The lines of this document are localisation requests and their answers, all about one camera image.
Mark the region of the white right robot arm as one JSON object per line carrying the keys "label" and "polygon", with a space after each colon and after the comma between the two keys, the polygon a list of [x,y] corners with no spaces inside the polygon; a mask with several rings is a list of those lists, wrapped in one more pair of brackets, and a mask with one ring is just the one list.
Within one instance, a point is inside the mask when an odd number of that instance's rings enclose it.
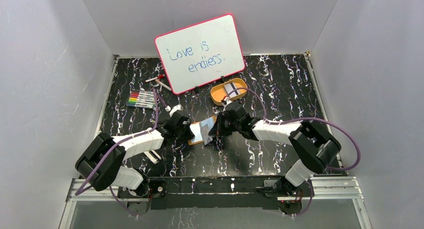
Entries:
{"label": "white right robot arm", "polygon": [[228,137],[234,132],[248,140],[291,145],[299,157],[278,181],[264,183],[265,193],[295,196],[302,184],[323,173],[341,150],[339,141],[318,119],[268,121],[250,116],[237,102],[229,102],[217,115],[207,134],[210,137]]}

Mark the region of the orange leather card holder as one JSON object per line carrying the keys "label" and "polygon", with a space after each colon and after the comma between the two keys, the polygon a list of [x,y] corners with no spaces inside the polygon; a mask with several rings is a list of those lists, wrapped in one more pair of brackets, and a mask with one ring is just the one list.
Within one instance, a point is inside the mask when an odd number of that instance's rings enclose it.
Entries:
{"label": "orange leather card holder", "polygon": [[194,138],[188,141],[189,145],[195,145],[203,143],[204,145],[209,144],[213,141],[214,137],[209,135],[209,132],[213,128],[216,122],[216,116],[211,116],[200,122],[195,122],[190,125],[190,130],[194,134]]}

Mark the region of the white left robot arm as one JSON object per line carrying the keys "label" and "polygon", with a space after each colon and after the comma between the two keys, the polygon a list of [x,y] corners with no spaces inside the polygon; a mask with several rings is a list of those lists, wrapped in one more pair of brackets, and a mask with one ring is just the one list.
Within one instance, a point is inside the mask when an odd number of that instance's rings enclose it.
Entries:
{"label": "white left robot arm", "polygon": [[101,132],[76,161],[75,169],[98,192],[116,186],[144,197],[150,189],[148,177],[140,170],[123,166],[123,161],[140,154],[152,157],[169,142],[193,139],[190,125],[188,115],[176,110],[155,129],[117,137]]}

